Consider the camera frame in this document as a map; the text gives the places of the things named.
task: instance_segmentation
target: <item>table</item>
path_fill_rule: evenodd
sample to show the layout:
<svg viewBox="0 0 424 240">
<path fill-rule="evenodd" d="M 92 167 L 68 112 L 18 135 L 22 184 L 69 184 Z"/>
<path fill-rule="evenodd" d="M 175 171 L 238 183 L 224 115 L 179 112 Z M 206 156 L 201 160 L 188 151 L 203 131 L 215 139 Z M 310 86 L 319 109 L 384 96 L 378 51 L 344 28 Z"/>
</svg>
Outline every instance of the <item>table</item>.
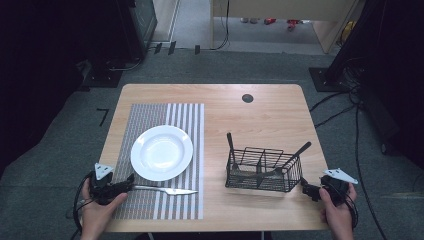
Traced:
<svg viewBox="0 0 424 240">
<path fill-rule="evenodd" d="M 312 20 L 321 47 L 329 53 L 360 0 L 230 0 L 228 17 Z M 210 43 L 214 17 L 227 16 L 228 0 L 210 0 Z"/>
<path fill-rule="evenodd" d="M 242 100 L 244 94 L 253 102 Z M 112 232 L 272 231 L 327 229 L 321 202 L 297 185 L 291 192 L 225 188 L 232 133 L 234 147 L 284 149 L 301 156 L 303 176 L 319 184 L 327 164 L 302 89 L 294 84 L 128 84 L 121 96 L 100 157 L 115 166 L 132 104 L 204 103 L 204 218 L 202 220 L 112 220 Z"/>
</svg>

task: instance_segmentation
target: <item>human hand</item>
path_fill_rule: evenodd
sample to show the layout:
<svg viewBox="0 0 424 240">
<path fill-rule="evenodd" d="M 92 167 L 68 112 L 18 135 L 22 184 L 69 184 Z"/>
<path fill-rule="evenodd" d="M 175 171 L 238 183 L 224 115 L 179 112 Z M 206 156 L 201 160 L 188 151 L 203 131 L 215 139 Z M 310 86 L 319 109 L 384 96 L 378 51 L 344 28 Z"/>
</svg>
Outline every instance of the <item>human hand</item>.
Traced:
<svg viewBox="0 0 424 240">
<path fill-rule="evenodd" d="M 86 202 L 90 200 L 89 193 L 90 179 L 86 179 L 82 189 L 82 196 Z M 102 206 L 96 202 L 89 203 L 82 208 L 82 240 L 98 239 L 103 231 L 106 229 L 107 224 L 112 218 L 115 209 L 121 205 L 128 197 L 127 193 L 119 194 L 111 203 Z"/>
<path fill-rule="evenodd" d="M 319 195 L 325 206 L 321 211 L 321 220 L 328 223 L 333 239 L 353 240 L 352 215 L 349 207 L 346 204 L 334 206 L 330 194 L 323 188 L 319 190 Z M 349 183 L 348 196 L 355 201 L 356 191 L 352 183 Z"/>
</svg>

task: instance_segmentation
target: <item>grommet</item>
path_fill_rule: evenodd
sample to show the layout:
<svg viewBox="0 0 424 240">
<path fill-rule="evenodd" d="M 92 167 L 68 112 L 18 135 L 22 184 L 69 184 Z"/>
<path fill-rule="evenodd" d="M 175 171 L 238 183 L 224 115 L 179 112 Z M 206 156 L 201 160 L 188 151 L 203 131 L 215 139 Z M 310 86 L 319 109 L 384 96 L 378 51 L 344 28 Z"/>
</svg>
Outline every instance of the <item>grommet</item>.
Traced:
<svg viewBox="0 0 424 240">
<path fill-rule="evenodd" d="M 253 102 L 253 96 L 250 94 L 244 94 L 241 99 L 243 100 L 243 102 L 245 103 L 251 103 Z"/>
</svg>

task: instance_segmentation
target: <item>plate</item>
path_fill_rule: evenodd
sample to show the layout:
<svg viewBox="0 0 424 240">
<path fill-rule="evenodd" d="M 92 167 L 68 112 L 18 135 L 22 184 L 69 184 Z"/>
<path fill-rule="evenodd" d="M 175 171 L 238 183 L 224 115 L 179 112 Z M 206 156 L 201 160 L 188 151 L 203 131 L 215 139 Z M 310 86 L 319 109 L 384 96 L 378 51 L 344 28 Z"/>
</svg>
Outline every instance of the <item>plate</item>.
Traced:
<svg viewBox="0 0 424 240">
<path fill-rule="evenodd" d="M 131 149 L 131 164 L 143 178 L 165 181 L 178 176 L 190 164 L 193 143 L 183 130 L 169 125 L 141 134 Z"/>
</svg>

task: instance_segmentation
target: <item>placemat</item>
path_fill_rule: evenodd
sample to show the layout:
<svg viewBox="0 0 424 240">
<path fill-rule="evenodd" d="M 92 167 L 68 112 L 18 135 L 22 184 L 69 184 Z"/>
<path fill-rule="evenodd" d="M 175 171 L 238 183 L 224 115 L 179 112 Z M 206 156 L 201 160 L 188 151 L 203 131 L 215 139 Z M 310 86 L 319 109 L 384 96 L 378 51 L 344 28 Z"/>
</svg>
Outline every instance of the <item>placemat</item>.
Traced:
<svg viewBox="0 0 424 240">
<path fill-rule="evenodd" d="M 146 130 L 171 125 L 184 130 L 193 142 L 193 159 L 177 177 L 153 182 L 140 177 L 131 165 L 134 141 Z M 203 219 L 204 104 L 158 103 L 131 106 L 124 139 L 112 182 L 121 182 L 131 173 L 135 184 L 197 190 L 191 195 L 169 196 L 159 191 L 131 191 L 116 210 L 115 219 Z"/>
</svg>

